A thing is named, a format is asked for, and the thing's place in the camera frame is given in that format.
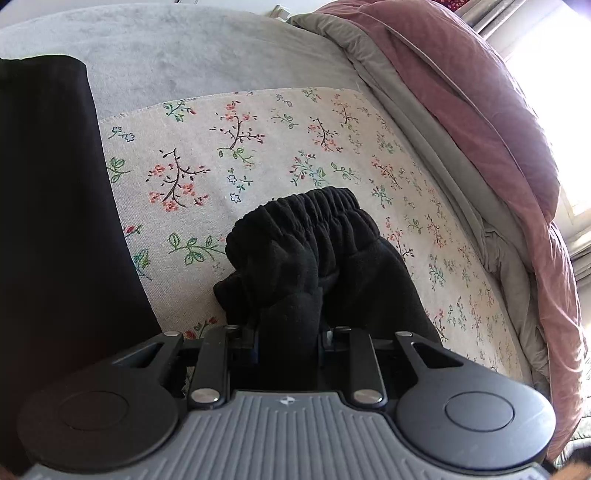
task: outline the floral blanket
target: floral blanket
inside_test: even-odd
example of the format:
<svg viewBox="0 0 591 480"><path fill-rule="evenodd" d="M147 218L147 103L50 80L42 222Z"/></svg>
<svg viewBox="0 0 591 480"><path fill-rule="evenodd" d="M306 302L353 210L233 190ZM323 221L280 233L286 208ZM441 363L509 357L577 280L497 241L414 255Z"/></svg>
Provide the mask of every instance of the floral blanket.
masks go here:
<svg viewBox="0 0 591 480"><path fill-rule="evenodd" d="M236 220L272 199L348 187L402 255L444 346L522 380L508 319L466 235L362 94L236 92L155 105L100 128L122 229L164 330L198 338L225 322L212 287L233 270L224 241Z"/></svg>

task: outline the black circular pad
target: black circular pad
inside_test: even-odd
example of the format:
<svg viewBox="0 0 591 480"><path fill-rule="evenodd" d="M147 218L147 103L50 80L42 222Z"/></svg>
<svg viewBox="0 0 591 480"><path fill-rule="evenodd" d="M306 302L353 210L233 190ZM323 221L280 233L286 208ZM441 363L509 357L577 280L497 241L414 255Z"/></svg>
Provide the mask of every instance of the black circular pad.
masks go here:
<svg viewBox="0 0 591 480"><path fill-rule="evenodd" d="M156 450L177 420L174 399L147 372L100 364L33 395L18 433L44 465L104 472Z"/></svg>
<svg viewBox="0 0 591 480"><path fill-rule="evenodd" d="M487 392L460 393L447 402L445 413L453 423L473 432L501 430L515 415L509 402Z"/></svg>
<svg viewBox="0 0 591 480"><path fill-rule="evenodd" d="M76 430L92 432L117 425L127 415L129 404L113 392L84 392L60 405L60 419Z"/></svg>

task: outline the gray ribbed plate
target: gray ribbed plate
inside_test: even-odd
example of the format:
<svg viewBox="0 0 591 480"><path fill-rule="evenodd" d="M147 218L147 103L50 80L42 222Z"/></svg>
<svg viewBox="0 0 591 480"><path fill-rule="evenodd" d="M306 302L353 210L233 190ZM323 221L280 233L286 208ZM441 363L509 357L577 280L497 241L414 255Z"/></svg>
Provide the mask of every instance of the gray ribbed plate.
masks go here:
<svg viewBox="0 0 591 480"><path fill-rule="evenodd" d="M458 455L469 452L458 452ZM33 467L24 480L460 480L413 455L378 413L353 410L336 393L237 392L224 408L192 411L148 459L117 472ZM488 476L545 480L537 466Z"/></svg>

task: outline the black sweatpants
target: black sweatpants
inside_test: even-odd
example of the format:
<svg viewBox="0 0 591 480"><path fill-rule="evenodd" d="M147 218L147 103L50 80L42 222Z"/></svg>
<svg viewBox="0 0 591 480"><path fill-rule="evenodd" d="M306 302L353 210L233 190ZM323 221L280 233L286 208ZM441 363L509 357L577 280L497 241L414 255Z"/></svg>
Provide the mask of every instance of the black sweatpants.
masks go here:
<svg viewBox="0 0 591 480"><path fill-rule="evenodd" d="M257 326L260 358L295 372L314 357L321 322L440 343L398 251L349 189L269 202L238 220L226 254L236 273L214 286L229 323Z"/></svg>

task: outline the logo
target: logo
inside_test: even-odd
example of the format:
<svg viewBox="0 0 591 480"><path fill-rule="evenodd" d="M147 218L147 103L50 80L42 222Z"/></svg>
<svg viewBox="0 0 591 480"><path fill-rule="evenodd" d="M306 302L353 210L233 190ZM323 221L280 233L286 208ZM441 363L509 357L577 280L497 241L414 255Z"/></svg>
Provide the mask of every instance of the logo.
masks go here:
<svg viewBox="0 0 591 480"><path fill-rule="evenodd" d="M290 397L289 395L286 395L285 397L280 399L280 402L283 403L286 407L289 407L295 401L296 401L295 398Z"/></svg>

